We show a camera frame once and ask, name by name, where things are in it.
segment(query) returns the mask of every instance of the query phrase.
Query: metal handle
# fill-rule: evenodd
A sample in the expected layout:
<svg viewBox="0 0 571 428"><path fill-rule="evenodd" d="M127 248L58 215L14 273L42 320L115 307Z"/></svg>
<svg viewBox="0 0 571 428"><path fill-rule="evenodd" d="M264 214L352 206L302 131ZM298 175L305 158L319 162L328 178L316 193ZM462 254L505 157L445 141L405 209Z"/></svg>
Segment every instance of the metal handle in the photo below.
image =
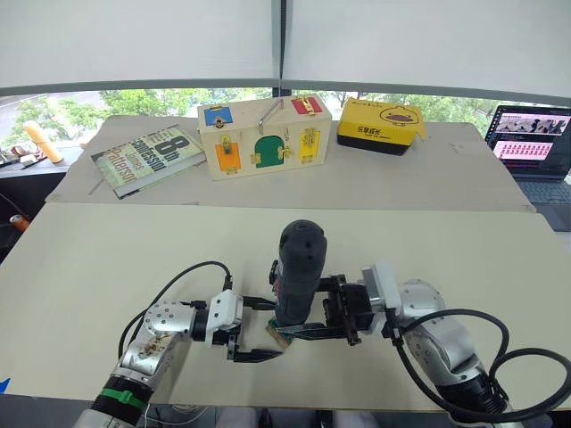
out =
<svg viewBox="0 0 571 428"><path fill-rule="evenodd" d="M284 108L284 99L283 98L279 98L273 104L271 104L271 107L269 107L268 111L266 111L264 113L264 115L261 117L260 121L258 122L258 130L260 131L260 135L263 135L263 133L264 133L263 132L264 131L264 120L266 120L268 118L268 116L271 114L271 112L273 112L278 105L279 105L280 109Z"/></svg>

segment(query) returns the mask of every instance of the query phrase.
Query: white roller blind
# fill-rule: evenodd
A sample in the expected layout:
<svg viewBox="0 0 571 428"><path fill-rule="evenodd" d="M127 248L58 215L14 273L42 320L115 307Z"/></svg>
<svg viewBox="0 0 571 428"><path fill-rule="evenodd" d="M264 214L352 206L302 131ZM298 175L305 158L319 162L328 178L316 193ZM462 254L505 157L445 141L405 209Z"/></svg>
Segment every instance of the white roller blind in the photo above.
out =
<svg viewBox="0 0 571 428"><path fill-rule="evenodd" d="M267 0L3 1L0 91L85 82L277 82L271 9Z"/></svg>
<svg viewBox="0 0 571 428"><path fill-rule="evenodd" d="M569 0L291 0L288 7L285 87L355 82L571 98Z"/></svg>

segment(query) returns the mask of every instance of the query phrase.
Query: green cable tie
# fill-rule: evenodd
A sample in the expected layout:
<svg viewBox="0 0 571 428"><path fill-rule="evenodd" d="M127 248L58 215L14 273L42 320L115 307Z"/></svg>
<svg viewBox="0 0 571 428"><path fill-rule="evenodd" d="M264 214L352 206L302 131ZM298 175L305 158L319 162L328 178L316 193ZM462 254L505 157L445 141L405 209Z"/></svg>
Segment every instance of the green cable tie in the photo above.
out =
<svg viewBox="0 0 571 428"><path fill-rule="evenodd" d="M109 397L111 399L116 399L121 404L129 404L130 406L136 407L140 410L143 410L146 406L143 401L133 395L133 392L127 390L117 391L112 390L111 388L103 388L101 390L101 394L99 395L103 395L104 397Z"/></svg>

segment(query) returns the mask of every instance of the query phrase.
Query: laptop screen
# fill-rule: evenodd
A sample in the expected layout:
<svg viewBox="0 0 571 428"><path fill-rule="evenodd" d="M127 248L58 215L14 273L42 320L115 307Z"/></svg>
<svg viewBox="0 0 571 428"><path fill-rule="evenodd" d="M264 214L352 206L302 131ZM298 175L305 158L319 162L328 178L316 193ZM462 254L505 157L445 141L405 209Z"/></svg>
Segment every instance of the laptop screen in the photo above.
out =
<svg viewBox="0 0 571 428"><path fill-rule="evenodd" d="M571 109L500 105L485 136L512 176L565 178L571 169Z"/></svg>

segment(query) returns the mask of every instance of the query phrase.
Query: laptop keyboard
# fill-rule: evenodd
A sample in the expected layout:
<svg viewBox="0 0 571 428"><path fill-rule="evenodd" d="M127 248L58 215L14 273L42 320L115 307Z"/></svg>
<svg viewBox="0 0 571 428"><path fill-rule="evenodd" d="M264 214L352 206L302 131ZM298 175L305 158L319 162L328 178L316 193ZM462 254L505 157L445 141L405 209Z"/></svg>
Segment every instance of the laptop keyboard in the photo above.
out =
<svg viewBox="0 0 571 428"><path fill-rule="evenodd" d="M531 203L571 203L571 185L540 181L518 181L517 184Z"/></svg>

